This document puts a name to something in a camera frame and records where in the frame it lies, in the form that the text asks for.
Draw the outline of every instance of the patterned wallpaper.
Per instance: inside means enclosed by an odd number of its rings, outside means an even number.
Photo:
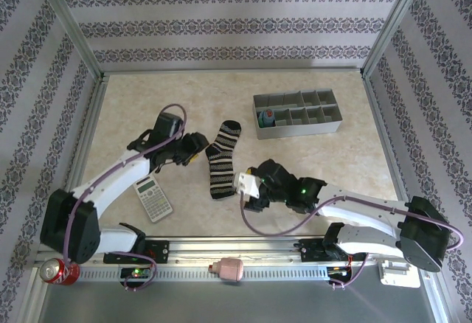
[[[47,0],[0,0],[0,322],[15,322],[94,81]]]
[[[66,0],[106,72],[361,67],[395,0]]]
[[[409,196],[423,194],[472,239],[472,0],[414,0],[372,87]],[[472,322],[472,254],[443,272],[461,322]]]

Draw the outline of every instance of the gray compartment tray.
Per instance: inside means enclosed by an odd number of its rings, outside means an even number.
[[[252,111],[259,140],[334,133],[342,121],[333,90],[328,88],[256,94],[253,99]],[[257,117],[266,109],[274,112],[274,126],[260,128]]]

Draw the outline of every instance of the soda can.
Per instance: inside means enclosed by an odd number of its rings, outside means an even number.
[[[39,269],[39,276],[44,282],[56,285],[72,285],[80,275],[77,263],[70,263],[69,267],[62,259],[49,259]]]

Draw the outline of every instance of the calculator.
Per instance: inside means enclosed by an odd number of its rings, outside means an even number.
[[[152,173],[137,181],[134,189],[151,222],[155,223],[172,213],[173,209]]]

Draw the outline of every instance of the striped sock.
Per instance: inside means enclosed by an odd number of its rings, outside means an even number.
[[[209,193],[214,200],[235,194],[232,157],[240,134],[240,123],[227,120],[221,124],[215,142],[205,150],[209,161]]]

